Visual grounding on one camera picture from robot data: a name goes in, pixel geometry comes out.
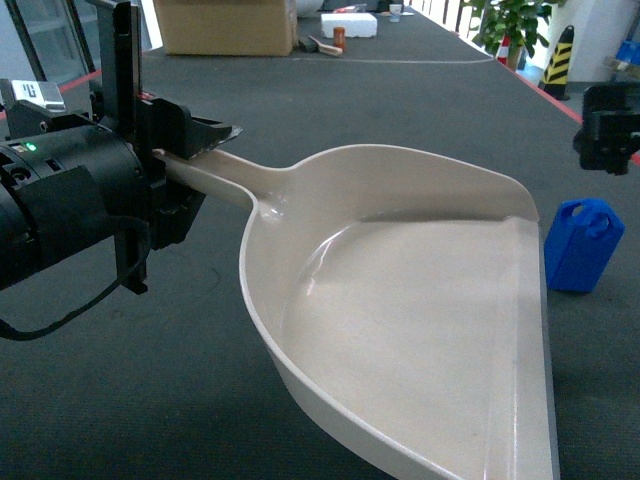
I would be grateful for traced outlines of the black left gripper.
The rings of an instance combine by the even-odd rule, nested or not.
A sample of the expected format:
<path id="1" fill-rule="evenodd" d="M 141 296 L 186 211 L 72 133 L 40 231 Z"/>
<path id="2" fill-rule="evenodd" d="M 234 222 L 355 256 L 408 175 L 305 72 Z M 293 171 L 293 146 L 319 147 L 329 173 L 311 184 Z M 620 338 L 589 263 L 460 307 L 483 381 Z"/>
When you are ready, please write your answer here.
<path id="1" fill-rule="evenodd" d="M 104 116 L 102 85 L 92 82 L 91 104 L 94 117 Z M 206 195 L 167 177 L 165 163 L 154 157 L 164 150 L 182 159 L 209 152 L 237 138 L 243 129 L 206 118 L 192 117 L 189 109 L 164 98 L 140 91 L 136 100 L 135 130 L 123 136 L 144 168 L 148 181 L 145 215 L 151 227 L 154 250 L 185 240 Z"/>

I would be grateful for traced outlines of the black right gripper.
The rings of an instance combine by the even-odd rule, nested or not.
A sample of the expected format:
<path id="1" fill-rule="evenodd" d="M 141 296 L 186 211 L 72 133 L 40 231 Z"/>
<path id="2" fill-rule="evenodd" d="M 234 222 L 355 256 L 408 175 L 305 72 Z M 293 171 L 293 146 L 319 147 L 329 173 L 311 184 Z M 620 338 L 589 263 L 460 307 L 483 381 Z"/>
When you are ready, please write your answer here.
<path id="1" fill-rule="evenodd" d="M 573 148 L 583 170 L 626 175 L 631 157 L 639 152 L 639 84 L 604 83 L 587 88 Z"/>

